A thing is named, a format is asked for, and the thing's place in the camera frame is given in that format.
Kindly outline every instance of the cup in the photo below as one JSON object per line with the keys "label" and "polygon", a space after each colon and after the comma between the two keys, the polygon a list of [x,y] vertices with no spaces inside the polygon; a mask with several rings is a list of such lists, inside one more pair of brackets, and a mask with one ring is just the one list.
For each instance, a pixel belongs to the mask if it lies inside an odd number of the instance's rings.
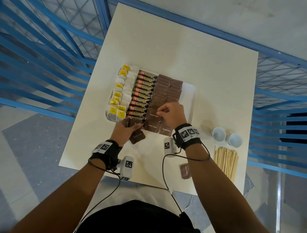
{"label": "cup", "polygon": [[227,143],[234,148],[238,148],[242,145],[242,137],[238,135],[237,133],[231,134],[229,137],[227,137]]}
{"label": "cup", "polygon": [[225,141],[225,139],[226,139],[225,129],[223,129],[222,127],[216,127],[212,131],[212,137],[213,137],[214,141],[216,141],[218,143]]}

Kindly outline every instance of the person's right arm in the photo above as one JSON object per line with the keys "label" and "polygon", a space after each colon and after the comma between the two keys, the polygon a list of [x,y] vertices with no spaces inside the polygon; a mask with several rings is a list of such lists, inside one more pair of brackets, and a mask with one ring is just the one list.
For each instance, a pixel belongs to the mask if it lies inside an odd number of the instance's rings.
{"label": "person's right arm", "polygon": [[[172,128],[187,123],[183,106],[177,102],[164,104],[157,115],[162,116]],[[185,153],[187,158],[197,160],[205,160],[209,156],[201,144],[190,145]],[[212,159],[202,162],[188,160],[188,164],[198,197],[217,233],[268,233],[243,195]]]}

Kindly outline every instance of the blue fence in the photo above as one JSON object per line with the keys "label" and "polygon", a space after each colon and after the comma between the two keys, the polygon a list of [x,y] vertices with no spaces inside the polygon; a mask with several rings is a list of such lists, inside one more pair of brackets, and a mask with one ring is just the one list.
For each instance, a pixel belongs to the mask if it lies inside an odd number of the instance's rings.
{"label": "blue fence", "polygon": [[[138,0],[2,0],[0,103],[74,121],[118,2],[259,52],[248,163],[307,177],[307,61]],[[60,101],[34,94],[39,91]]]}

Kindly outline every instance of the person's left arm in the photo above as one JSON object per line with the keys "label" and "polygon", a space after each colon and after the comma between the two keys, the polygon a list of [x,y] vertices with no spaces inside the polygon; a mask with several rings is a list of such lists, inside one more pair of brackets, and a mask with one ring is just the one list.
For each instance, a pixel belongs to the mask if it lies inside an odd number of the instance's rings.
{"label": "person's left arm", "polygon": [[[122,121],[116,123],[111,140],[123,146],[132,132],[141,128],[136,124],[125,128]],[[103,161],[92,159],[91,163],[106,169]],[[58,189],[36,206],[10,231],[15,232],[73,232],[86,211],[104,171],[86,164]]]}

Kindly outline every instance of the white table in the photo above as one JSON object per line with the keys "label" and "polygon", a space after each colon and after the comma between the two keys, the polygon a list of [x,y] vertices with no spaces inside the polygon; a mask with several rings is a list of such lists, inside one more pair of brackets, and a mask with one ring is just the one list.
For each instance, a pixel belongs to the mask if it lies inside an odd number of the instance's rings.
{"label": "white table", "polygon": [[[235,185],[243,193],[257,58],[250,49],[119,3],[59,165],[81,169],[98,143],[109,139],[114,123],[106,119],[105,109],[114,78],[120,66],[134,64],[196,87],[191,123],[201,131],[212,156],[209,128],[221,126],[242,136]],[[165,136],[144,133],[146,139],[128,142],[119,158],[134,157],[131,181],[165,188]],[[166,182],[175,191],[197,195],[192,179],[181,178],[183,163],[182,158],[166,158]]]}

